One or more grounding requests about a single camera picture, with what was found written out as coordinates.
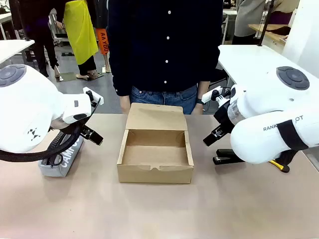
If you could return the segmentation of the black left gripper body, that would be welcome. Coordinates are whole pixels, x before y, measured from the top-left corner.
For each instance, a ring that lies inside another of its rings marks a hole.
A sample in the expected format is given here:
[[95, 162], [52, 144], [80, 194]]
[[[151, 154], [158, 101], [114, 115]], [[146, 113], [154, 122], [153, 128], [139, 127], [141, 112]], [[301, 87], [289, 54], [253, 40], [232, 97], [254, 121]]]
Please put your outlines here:
[[81, 136], [82, 137], [91, 137], [93, 134], [93, 130], [86, 125], [81, 126]]

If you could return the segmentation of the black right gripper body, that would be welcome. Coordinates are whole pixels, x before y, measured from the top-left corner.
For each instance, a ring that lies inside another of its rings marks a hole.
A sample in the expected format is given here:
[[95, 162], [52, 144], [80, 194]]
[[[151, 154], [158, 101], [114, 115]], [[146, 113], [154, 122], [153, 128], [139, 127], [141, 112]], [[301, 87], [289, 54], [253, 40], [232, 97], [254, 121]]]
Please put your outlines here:
[[219, 109], [215, 112], [214, 117], [220, 123], [220, 125], [226, 125], [229, 127], [229, 131], [232, 131], [234, 124], [230, 121], [228, 116], [229, 101], [225, 102]]

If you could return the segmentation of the person's left hand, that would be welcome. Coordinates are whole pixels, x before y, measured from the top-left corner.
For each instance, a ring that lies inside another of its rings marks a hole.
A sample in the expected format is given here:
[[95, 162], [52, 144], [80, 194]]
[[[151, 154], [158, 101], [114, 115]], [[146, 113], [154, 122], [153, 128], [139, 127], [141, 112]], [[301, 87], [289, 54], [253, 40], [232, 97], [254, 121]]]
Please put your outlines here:
[[204, 112], [204, 105], [197, 103], [192, 111], [192, 115], [202, 115]]

